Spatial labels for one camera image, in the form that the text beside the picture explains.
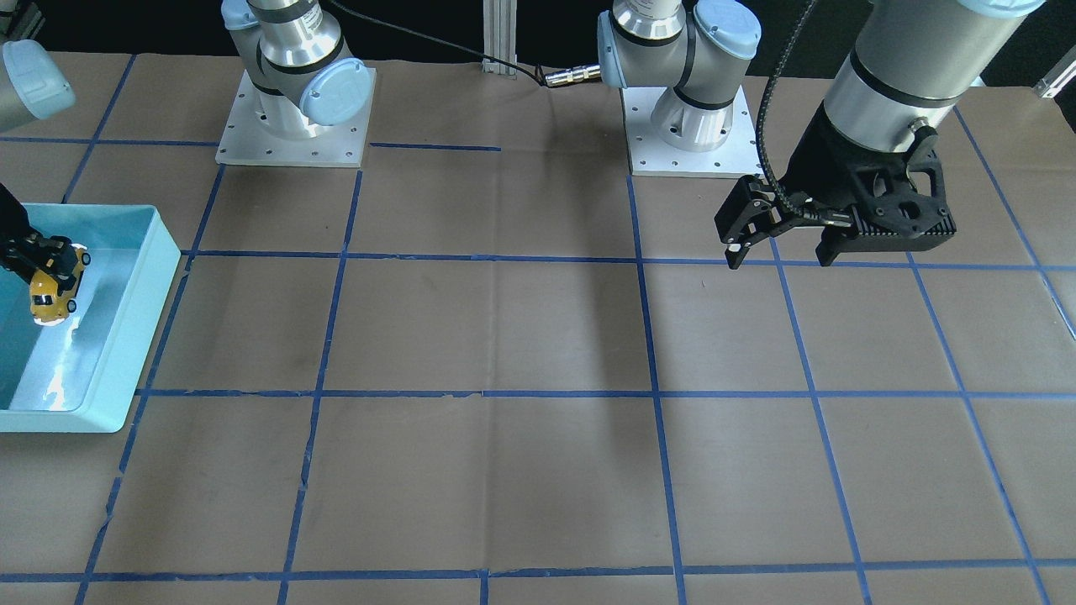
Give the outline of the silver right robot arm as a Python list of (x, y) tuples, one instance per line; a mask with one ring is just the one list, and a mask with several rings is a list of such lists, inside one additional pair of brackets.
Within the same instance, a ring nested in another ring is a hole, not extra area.
[[(358, 168), (376, 71), (346, 46), (318, 1), (220, 1), (245, 65), (215, 160), (250, 167)], [(76, 102), (49, 53), (3, 30), (3, 133), (48, 119)], [(42, 234), (3, 185), (3, 269), (73, 301), (91, 256), (69, 238)]]

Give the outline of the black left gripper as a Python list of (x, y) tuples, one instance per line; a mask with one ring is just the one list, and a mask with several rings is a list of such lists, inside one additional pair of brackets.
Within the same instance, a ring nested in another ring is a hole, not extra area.
[(946, 200), (933, 126), (912, 130), (904, 152), (863, 147), (839, 133), (818, 108), (794, 150), (780, 188), (742, 175), (714, 215), (730, 269), (769, 238), (826, 224), (815, 247), (820, 266), (851, 252), (929, 251), (957, 233)]

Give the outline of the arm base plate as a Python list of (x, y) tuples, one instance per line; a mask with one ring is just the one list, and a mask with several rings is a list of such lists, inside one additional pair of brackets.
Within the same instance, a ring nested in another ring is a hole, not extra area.
[(744, 87), (730, 105), (688, 105), (667, 87), (621, 92), (633, 175), (760, 175), (756, 128)]
[(284, 96), (269, 95), (243, 73), (220, 135), (215, 160), (249, 167), (362, 168), (372, 96), (339, 125), (316, 125)]

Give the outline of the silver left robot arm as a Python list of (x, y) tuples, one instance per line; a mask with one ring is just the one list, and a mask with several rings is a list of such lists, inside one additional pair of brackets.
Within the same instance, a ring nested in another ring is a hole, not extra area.
[[(815, 256), (930, 251), (957, 233), (936, 152), (937, 128), (1037, 1), (876, 1), (784, 175), (773, 174), (764, 124), (804, 24), (806, 1), (758, 105), (760, 175), (741, 175), (714, 215), (731, 269), (762, 241), (822, 230)], [(758, 16), (738, 1), (615, 1), (597, 19), (601, 80), (657, 86), (662, 141), (721, 145), (718, 119), (756, 57)]]

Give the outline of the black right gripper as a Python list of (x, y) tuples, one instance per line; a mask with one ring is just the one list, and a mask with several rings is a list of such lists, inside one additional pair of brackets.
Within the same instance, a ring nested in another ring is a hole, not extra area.
[(56, 297), (76, 295), (77, 251), (66, 236), (37, 236), (28, 214), (14, 195), (1, 184), (1, 261), (14, 273), (31, 273), (32, 292), (53, 290)]

